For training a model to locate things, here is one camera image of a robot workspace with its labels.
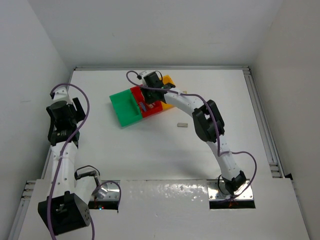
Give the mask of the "blue marker pen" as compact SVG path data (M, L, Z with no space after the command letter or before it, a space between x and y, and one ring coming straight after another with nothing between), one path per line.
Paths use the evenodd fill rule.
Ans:
M141 109L143 110L143 112L147 112L147 108L143 102L139 102L139 105L140 105Z

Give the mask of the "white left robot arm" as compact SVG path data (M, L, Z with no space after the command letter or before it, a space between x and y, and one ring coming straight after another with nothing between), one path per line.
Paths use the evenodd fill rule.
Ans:
M89 201L98 185L100 173L90 170L78 174L75 169L80 133L86 120L79 99L55 100L46 108L50 117L48 140L52 152L52 177L46 200L37 211L52 237L91 223Z

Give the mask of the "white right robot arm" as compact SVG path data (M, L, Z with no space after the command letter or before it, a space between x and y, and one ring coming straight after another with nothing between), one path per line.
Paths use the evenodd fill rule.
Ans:
M147 104L161 101L192 117L196 135L212 150L225 189L233 195L246 182L246 176L227 146L225 123L216 103L213 100L206 101L197 94L184 93L172 83L163 83L156 71L143 71L137 78L142 81L141 91Z

